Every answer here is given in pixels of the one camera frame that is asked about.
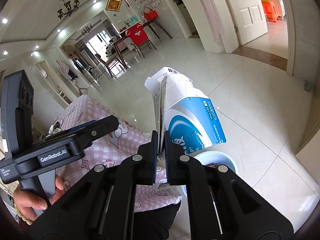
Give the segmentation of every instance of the door panel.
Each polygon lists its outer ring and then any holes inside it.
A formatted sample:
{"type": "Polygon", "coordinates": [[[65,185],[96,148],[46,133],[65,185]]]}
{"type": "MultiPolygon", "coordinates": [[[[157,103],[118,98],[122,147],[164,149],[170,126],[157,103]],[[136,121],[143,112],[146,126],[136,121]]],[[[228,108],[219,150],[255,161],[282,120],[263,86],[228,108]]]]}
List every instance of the door panel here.
{"type": "Polygon", "coordinates": [[[229,2],[242,45],[268,32],[261,0],[229,0],[229,2]]]}

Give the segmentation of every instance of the chandelier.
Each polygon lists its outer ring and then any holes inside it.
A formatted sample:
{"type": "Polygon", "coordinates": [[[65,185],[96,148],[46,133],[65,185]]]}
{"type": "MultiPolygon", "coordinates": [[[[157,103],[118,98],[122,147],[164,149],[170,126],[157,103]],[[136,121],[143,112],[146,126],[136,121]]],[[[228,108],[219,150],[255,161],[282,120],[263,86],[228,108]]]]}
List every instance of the chandelier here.
{"type": "Polygon", "coordinates": [[[90,24],[89,26],[85,26],[84,29],[81,31],[82,35],[87,35],[89,32],[93,30],[93,26],[90,24]]]}
{"type": "Polygon", "coordinates": [[[64,12],[62,11],[62,9],[60,9],[60,10],[58,11],[58,14],[59,14],[58,18],[59,18],[60,20],[63,20],[63,19],[66,18],[67,16],[71,16],[71,14],[72,14],[73,12],[75,12],[75,11],[77,11],[77,10],[79,9],[79,4],[80,4],[79,0],[75,0],[75,5],[73,6],[73,9],[72,9],[72,7],[71,7],[71,1],[68,1],[68,2],[65,2],[64,0],[60,0],[60,1],[63,1],[63,5],[64,5],[64,6],[67,8],[67,10],[68,10],[68,12],[66,12],[66,13],[64,13],[64,12]]]}

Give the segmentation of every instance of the pink checkered tablecloth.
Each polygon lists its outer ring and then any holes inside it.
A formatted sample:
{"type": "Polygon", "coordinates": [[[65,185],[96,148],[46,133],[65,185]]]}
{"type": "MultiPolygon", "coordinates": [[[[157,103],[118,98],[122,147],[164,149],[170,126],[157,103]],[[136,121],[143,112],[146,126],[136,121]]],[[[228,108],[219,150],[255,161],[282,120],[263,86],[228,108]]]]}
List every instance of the pink checkered tablecloth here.
{"type": "MultiPolygon", "coordinates": [[[[115,132],[108,134],[92,143],[84,150],[85,157],[57,169],[62,177],[64,190],[67,191],[89,170],[97,164],[107,168],[119,165],[127,157],[137,153],[141,144],[150,142],[138,127],[123,120],[117,114],[100,104],[88,95],[77,98],[57,118],[61,130],[81,125],[91,120],[100,120],[114,115],[119,120],[119,127],[115,132]]],[[[166,182],[165,168],[157,167],[156,183],[153,186],[138,185],[136,189],[135,212],[157,209],[170,204],[177,204],[181,197],[170,189],[163,189],[160,185],[166,182]]]]}

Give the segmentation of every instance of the orange plastic stool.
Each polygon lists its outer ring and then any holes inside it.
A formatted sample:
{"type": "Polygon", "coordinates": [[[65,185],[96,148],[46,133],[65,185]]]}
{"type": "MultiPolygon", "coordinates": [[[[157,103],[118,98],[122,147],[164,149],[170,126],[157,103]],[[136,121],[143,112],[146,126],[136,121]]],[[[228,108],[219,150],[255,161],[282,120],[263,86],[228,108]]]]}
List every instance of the orange plastic stool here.
{"type": "Polygon", "coordinates": [[[276,7],[272,1],[262,2],[262,6],[263,6],[264,14],[267,16],[267,18],[273,19],[275,23],[279,21],[276,7]]]}

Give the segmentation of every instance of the framed painting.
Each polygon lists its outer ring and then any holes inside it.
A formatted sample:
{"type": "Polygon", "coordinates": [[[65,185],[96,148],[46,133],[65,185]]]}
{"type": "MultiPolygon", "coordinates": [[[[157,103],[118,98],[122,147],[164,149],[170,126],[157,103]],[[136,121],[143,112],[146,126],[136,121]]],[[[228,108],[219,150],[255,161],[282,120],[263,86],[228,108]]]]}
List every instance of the framed painting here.
{"type": "Polygon", "coordinates": [[[119,11],[122,0],[108,0],[106,10],[119,11]]]}

